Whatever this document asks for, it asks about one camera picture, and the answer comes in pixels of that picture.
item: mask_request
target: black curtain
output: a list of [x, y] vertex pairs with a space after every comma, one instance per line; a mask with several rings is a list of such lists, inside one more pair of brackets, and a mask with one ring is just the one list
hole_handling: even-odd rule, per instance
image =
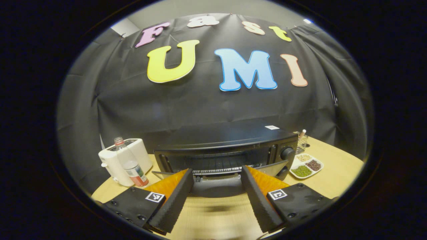
[[[365, 157], [372, 124], [367, 117], [372, 111], [369, 88], [350, 55], [331, 36], [312, 24], [287, 29], [232, 14], [210, 14], [217, 25], [187, 27], [191, 18], [203, 15], [170, 20], [153, 42], [138, 48], [142, 32], [121, 40], [109, 29], [76, 60], [58, 106], [58, 137], [64, 161], [84, 189], [92, 193], [109, 177], [97, 155], [99, 135], [105, 146], [117, 136], [142, 138], [151, 153], [181, 126], [202, 123], [260, 119], [288, 131], [306, 129], [314, 138]], [[266, 34], [248, 32], [242, 21], [260, 25]], [[269, 26], [285, 30], [292, 41], [280, 39]], [[147, 78], [148, 52], [171, 46], [165, 67], [174, 68], [181, 63], [177, 43], [194, 39], [200, 43], [188, 75], [163, 84]], [[221, 91], [222, 63], [214, 54], [220, 48], [234, 49], [246, 61], [254, 50], [267, 52], [278, 87], [248, 89], [242, 84], [238, 91]], [[291, 84], [280, 54], [298, 58], [308, 86]]]

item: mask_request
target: foam letter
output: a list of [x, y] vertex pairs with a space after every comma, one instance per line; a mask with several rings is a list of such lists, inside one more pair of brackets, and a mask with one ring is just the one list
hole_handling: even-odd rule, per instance
[[162, 23], [160, 25], [145, 29], [144, 31], [142, 31], [141, 40], [139, 40], [139, 43], [135, 47], [141, 47], [142, 45], [154, 41], [153, 35], [158, 36], [163, 31], [163, 28], [169, 25], [170, 23]]
[[244, 28], [250, 32], [259, 34], [259, 35], [264, 35], [265, 32], [261, 29], [261, 27], [256, 24], [256, 23], [251, 23], [251, 22], [242, 22], [244, 26]]
[[289, 66], [289, 70], [292, 74], [291, 83], [294, 86], [297, 87], [304, 87], [308, 85], [307, 80], [302, 76], [301, 69], [298, 66], [298, 58], [296, 58], [294, 55], [290, 54], [281, 54], [280, 57], [285, 59], [286, 63]]
[[277, 83], [274, 81], [270, 70], [268, 53], [253, 51], [249, 62], [246, 62], [235, 50], [222, 48], [215, 50], [215, 54], [221, 57], [224, 82], [219, 85], [222, 91], [239, 90], [241, 84], [236, 81], [236, 72], [245, 86], [251, 88], [255, 74], [258, 73], [258, 81], [255, 83], [260, 89], [275, 89]]
[[196, 18], [191, 18], [190, 22], [187, 24], [187, 27], [198, 27], [204, 25], [217, 25], [219, 21], [213, 16], [201, 16]]
[[285, 40], [285, 41], [292, 41], [292, 39], [290, 39], [289, 37], [287, 37], [285, 34], [286, 32], [283, 31], [282, 29], [276, 27], [276, 26], [269, 26], [268, 28], [272, 29], [274, 31], [274, 33], [280, 37], [281, 39]]
[[199, 40], [189, 40], [180, 42], [177, 47], [182, 48], [181, 64], [176, 68], [166, 69], [164, 61], [166, 52], [171, 49], [170, 46], [164, 46], [152, 50], [147, 54], [149, 57], [147, 77], [152, 82], [163, 83], [180, 79], [187, 75], [194, 68], [196, 63], [196, 45]]

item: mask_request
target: black toaster oven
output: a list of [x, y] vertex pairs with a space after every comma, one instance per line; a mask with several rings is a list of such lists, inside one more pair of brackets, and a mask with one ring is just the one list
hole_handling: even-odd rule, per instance
[[223, 197], [243, 191], [243, 165], [283, 180], [297, 142], [295, 133], [260, 120], [245, 120], [183, 126], [158, 145], [154, 155], [163, 175], [192, 168], [192, 193]]

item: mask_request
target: screw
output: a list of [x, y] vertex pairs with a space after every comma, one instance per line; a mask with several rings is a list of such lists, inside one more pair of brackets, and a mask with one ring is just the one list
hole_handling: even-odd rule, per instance
[[145, 219], [146, 219], [146, 217], [144, 215], [140, 215], [140, 214], [138, 214], [137, 217], [139, 220], [142, 220], [142, 221], [145, 221]]

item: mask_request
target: white label sticker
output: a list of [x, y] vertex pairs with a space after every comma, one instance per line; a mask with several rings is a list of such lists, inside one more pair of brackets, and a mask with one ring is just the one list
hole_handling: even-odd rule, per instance
[[266, 128], [270, 129], [270, 130], [274, 130], [274, 129], [280, 129], [276, 126], [270, 125], [270, 126], [266, 126]]
[[150, 200], [152, 202], [160, 202], [160, 200], [163, 197], [164, 197], [164, 194], [150, 192], [150, 194], [148, 194], [148, 196], [145, 199]]
[[287, 196], [287, 194], [281, 189], [269, 192], [268, 194], [270, 194], [270, 196], [271, 196], [271, 198], [273, 198], [273, 200], [277, 200], [279, 198]]

